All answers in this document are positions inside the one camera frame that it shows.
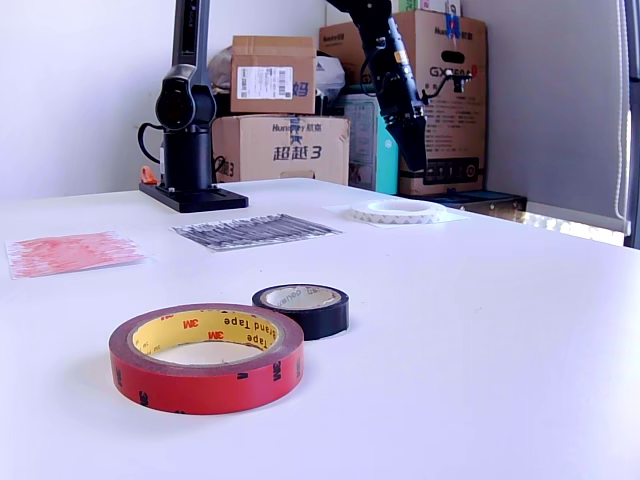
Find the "3m tape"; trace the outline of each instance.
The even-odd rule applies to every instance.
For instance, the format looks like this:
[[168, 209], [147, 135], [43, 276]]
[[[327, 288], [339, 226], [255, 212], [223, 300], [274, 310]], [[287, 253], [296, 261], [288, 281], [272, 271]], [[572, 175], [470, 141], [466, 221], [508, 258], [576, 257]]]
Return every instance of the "3m tape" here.
[[349, 328], [349, 296], [321, 285], [280, 285], [253, 296], [253, 304], [293, 318], [305, 340], [318, 340]]
[[[261, 350], [220, 365], [178, 365], [150, 355], [177, 345], [218, 341]], [[238, 412], [277, 400], [300, 382], [303, 332], [288, 317], [255, 307], [185, 305], [146, 313], [109, 340], [116, 388], [145, 407], [208, 415]]]
[[388, 225], [412, 225], [437, 222], [447, 209], [442, 205], [418, 200], [381, 200], [353, 205], [356, 220]]

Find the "black mount plate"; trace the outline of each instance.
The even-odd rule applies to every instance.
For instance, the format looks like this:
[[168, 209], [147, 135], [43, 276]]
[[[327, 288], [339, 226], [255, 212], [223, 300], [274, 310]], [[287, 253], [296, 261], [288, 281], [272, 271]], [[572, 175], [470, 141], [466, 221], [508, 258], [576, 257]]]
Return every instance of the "black mount plate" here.
[[249, 206], [247, 197], [217, 187], [199, 192], [169, 192], [164, 187], [141, 183], [140, 191], [180, 213], [233, 210]]

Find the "red tape roll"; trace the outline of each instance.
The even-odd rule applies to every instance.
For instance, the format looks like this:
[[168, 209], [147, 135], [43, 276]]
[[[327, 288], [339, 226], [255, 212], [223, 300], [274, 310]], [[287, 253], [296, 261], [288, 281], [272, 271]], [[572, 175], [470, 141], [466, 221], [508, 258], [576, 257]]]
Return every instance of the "red tape roll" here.
[[[248, 410], [283, 397], [300, 382], [303, 340], [296, 322], [262, 308], [203, 304], [157, 310], [111, 335], [113, 381], [125, 397], [156, 410], [194, 415]], [[178, 365], [150, 356], [204, 341], [262, 352], [221, 365]]]

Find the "black tape roll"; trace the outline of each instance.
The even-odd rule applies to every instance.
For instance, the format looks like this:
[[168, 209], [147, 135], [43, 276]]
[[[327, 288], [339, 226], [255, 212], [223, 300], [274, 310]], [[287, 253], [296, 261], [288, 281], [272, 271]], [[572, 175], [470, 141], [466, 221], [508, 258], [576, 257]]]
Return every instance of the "black tape roll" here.
[[323, 285], [269, 287], [253, 296], [256, 307], [282, 313], [302, 327], [305, 340], [330, 337], [349, 328], [349, 295]]

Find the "pink paper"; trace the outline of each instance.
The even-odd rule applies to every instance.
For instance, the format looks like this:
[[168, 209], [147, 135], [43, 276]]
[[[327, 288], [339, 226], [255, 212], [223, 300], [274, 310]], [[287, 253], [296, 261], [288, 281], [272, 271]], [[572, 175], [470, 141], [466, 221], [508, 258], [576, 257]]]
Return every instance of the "pink paper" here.
[[7, 243], [7, 254], [14, 279], [121, 265], [146, 258], [135, 243], [116, 232]]

